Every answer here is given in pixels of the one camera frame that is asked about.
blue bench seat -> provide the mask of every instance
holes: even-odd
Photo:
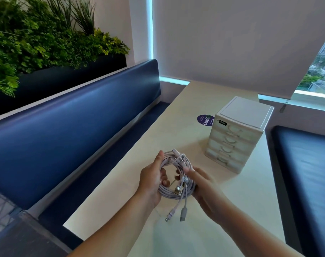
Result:
[[[168,105],[168,103],[160,102],[144,115],[49,205],[39,216],[39,222],[71,249],[75,249],[82,243],[83,241],[63,227],[63,224],[164,112]]]
[[[325,136],[276,126],[272,139],[306,257],[325,257]]]
[[[0,193],[23,210],[31,208],[160,94],[158,62],[148,60],[0,119]],[[72,249],[78,246],[81,240],[63,223],[167,106],[159,103],[144,115],[39,221]]]

coiled cable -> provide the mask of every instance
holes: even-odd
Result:
[[[182,209],[181,215],[180,215],[180,221],[184,221],[187,213],[186,203],[187,203],[187,197],[190,196],[196,187],[196,184],[193,180],[191,180],[188,176],[185,175],[184,169],[189,168],[190,170],[194,171],[192,168],[190,160],[185,156],[185,154],[180,154],[176,149],[173,149],[172,151],[165,152],[164,160],[162,161],[162,164],[160,168],[168,165],[174,165],[178,173],[180,174],[180,181],[175,190],[171,190],[169,187],[165,187],[162,184],[159,186],[159,192],[163,197],[169,198],[169,199],[176,199],[178,200],[177,205],[169,212],[169,214],[166,217],[166,222],[172,218],[174,215],[177,207],[179,206],[182,199],[185,199],[185,204]]]

white wall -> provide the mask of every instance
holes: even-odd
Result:
[[[129,0],[135,63],[149,59],[147,0]]]
[[[160,75],[289,98],[325,41],[325,0],[153,0]]]
[[[96,3],[95,27],[119,37],[131,50],[127,66],[135,64],[129,0],[92,0]]]

outdoor view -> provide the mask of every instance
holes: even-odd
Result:
[[[325,94],[325,43],[297,87],[297,90]]]

round sticker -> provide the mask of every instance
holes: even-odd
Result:
[[[208,114],[202,114],[197,117],[197,121],[205,126],[212,126],[214,120],[215,117]]]

